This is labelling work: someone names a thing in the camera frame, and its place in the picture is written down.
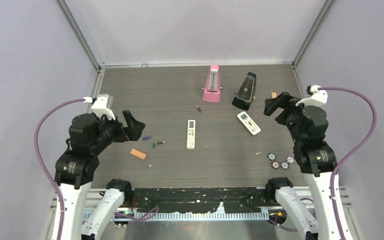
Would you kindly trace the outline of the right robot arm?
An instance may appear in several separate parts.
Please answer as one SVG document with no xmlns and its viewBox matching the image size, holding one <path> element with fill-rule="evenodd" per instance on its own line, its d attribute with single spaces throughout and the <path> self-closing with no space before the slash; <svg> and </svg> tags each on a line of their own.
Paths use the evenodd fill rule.
<svg viewBox="0 0 384 240">
<path fill-rule="evenodd" d="M 327 114 L 321 108 L 327 103 L 325 90 L 298 99 L 288 92 L 264 101 L 264 115 L 283 111 L 275 121 L 286 126 L 293 140 L 293 157 L 308 184 L 313 201 L 313 216 L 297 196 L 296 189 L 286 177 L 269 179 L 265 198 L 271 205 L 281 205 L 301 240 L 351 240 L 340 198 L 338 165 L 333 149 L 325 141 L 329 126 Z"/>
</svg>

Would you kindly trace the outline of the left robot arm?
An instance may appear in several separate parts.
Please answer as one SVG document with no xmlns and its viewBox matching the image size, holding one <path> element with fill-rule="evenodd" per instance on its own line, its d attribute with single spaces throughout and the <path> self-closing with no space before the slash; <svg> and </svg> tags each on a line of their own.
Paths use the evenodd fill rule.
<svg viewBox="0 0 384 240">
<path fill-rule="evenodd" d="M 119 207 L 128 207 L 134 199 L 132 184 L 122 179 L 107 183 L 104 195 L 92 215 L 83 221 L 83 213 L 99 155 L 112 143 L 138 141 L 146 125 L 129 110 L 122 112 L 127 125 L 118 119 L 84 113 L 73 118 L 68 129 L 67 149 L 56 161 L 54 181 L 61 194 L 57 202 L 62 210 L 55 215 L 52 239 L 99 240 Z"/>
</svg>

